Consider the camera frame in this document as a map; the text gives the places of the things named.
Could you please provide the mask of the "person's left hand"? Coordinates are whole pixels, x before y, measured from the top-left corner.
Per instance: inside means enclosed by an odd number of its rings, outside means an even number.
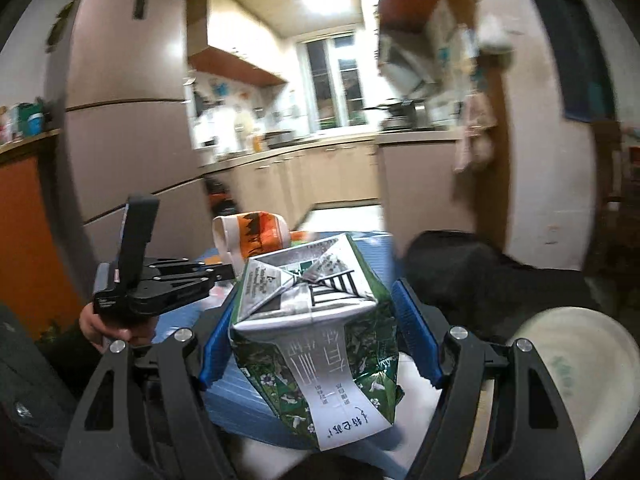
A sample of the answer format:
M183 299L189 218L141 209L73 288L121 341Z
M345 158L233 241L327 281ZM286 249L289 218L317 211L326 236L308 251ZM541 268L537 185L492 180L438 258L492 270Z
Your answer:
M122 340L134 347L150 344L155 336L157 322L158 318L149 318L136 327L120 326L115 322L104 321L95 314L92 304L86 304L78 318L81 333L99 352L107 349L107 340Z

